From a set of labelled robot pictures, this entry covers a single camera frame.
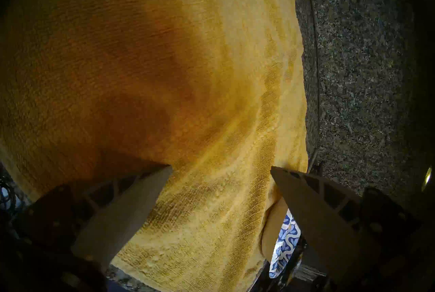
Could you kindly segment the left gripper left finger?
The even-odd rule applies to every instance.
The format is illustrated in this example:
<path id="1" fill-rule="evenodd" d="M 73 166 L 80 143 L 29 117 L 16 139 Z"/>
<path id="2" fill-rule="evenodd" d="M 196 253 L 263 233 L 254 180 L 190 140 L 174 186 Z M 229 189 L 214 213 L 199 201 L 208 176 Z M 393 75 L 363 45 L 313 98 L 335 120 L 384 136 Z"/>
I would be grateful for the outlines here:
<path id="1" fill-rule="evenodd" d="M 106 267 L 146 222 L 172 171 L 157 165 L 124 178 L 59 185 L 20 214 L 20 236 Z"/>

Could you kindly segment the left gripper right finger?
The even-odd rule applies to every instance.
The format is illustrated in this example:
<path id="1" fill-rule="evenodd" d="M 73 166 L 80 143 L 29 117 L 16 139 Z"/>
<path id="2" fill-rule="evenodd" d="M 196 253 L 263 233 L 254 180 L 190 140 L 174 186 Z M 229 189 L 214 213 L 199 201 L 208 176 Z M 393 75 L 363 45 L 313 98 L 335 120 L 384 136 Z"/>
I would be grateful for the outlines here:
<path id="1" fill-rule="evenodd" d="M 410 247 L 420 221 L 381 190 L 272 166 L 271 176 L 334 283 L 362 280 Z"/>

